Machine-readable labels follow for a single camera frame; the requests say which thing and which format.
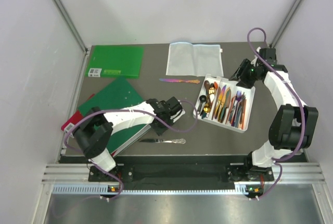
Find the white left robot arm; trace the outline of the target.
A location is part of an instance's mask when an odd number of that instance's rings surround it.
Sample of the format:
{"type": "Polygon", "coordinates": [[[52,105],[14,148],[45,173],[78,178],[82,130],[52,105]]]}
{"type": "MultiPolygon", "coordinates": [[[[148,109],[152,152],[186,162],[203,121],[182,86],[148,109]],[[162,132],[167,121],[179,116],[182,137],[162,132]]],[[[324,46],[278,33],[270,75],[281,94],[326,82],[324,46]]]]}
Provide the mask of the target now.
{"type": "Polygon", "coordinates": [[[138,105],[112,110],[94,108],[71,132],[84,156],[100,168],[106,180],[114,180],[118,168],[107,149],[111,136],[124,129],[149,125],[159,136],[185,114],[181,103],[172,97],[159,101],[148,99],[138,105]]]}

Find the brown wooden spoon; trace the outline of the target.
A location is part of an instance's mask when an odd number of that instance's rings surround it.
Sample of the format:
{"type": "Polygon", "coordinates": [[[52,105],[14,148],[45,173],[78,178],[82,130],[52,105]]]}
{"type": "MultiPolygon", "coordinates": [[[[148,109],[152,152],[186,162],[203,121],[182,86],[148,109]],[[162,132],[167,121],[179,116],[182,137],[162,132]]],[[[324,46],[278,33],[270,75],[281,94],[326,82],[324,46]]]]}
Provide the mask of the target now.
{"type": "Polygon", "coordinates": [[[206,97],[207,97],[207,103],[211,105],[211,100],[210,100],[210,82],[208,80],[205,80],[204,83],[204,88],[206,90],[206,97]]]}

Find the silver ornate butter knife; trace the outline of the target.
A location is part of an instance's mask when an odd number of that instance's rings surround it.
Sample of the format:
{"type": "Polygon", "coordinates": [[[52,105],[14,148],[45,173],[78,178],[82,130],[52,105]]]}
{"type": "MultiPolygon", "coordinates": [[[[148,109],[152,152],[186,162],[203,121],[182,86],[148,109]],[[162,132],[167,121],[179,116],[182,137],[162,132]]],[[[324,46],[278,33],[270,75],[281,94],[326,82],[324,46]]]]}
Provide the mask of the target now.
{"type": "Polygon", "coordinates": [[[174,143],[174,144],[185,144],[186,140],[185,139],[142,139],[139,142],[142,143],[174,143]]]}

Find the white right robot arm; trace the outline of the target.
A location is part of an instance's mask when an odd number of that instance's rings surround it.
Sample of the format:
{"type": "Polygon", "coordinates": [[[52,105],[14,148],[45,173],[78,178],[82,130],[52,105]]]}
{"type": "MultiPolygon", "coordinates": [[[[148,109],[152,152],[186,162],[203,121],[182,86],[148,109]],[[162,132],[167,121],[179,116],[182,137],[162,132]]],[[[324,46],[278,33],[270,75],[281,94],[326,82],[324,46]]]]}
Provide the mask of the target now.
{"type": "Polygon", "coordinates": [[[256,52],[258,56],[252,61],[244,59],[230,78],[237,86],[246,89],[252,89],[256,81],[262,81],[277,107],[268,130],[268,141],[245,159],[242,172],[249,180],[257,179],[262,171],[294,150],[308,148],[318,119],[317,108],[307,106],[298,97],[289,80],[288,70],[277,63],[276,50],[259,47],[256,52]]]}

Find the white cutlery tray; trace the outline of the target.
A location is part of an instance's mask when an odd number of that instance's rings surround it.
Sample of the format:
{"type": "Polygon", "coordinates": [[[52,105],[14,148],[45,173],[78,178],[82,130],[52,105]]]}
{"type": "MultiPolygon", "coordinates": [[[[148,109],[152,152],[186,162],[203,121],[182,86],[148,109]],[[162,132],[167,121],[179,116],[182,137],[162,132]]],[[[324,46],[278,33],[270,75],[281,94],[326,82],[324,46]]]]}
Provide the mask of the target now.
{"type": "Polygon", "coordinates": [[[248,129],[255,88],[243,88],[236,81],[205,76],[193,117],[238,133],[248,129]]]}

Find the teal handled gold spoon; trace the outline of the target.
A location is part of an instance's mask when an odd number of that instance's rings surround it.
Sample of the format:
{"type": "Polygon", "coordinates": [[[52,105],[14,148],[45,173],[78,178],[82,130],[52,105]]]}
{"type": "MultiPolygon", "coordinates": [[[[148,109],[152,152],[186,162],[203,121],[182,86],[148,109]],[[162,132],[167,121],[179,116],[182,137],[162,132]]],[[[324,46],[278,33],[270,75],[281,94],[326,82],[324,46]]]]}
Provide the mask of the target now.
{"type": "Polygon", "coordinates": [[[210,112],[211,112],[211,107],[210,107],[210,105],[208,103],[206,103],[204,105],[202,111],[201,111],[201,114],[200,114],[201,118],[202,119],[206,118],[207,116],[209,116],[210,112]]]}

